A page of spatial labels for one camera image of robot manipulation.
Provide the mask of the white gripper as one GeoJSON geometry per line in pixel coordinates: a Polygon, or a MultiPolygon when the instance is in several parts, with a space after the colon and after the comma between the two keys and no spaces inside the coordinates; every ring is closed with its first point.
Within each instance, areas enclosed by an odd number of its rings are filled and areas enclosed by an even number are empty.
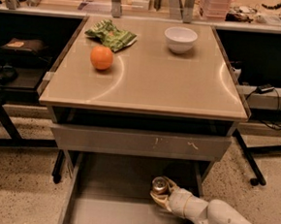
{"type": "Polygon", "coordinates": [[[170,194],[169,197],[167,195],[157,195],[154,192],[150,192],[151,198],[161,208],[171,211],[175,216],[184,218],[186,203],[193,194],[184,188],[179,188],[173,180],[166,176],[164,180],[166,194],[170,194]]]}

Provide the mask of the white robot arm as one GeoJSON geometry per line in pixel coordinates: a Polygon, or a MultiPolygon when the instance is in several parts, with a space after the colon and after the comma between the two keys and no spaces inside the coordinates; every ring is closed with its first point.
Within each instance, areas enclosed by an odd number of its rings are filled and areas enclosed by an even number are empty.
{"type": "Polygon", "coordinates": [[[165,176],[152,180],[150,195],[159,206],[193,224],[251,224],[224,201],[202,200],[165,176]]]}

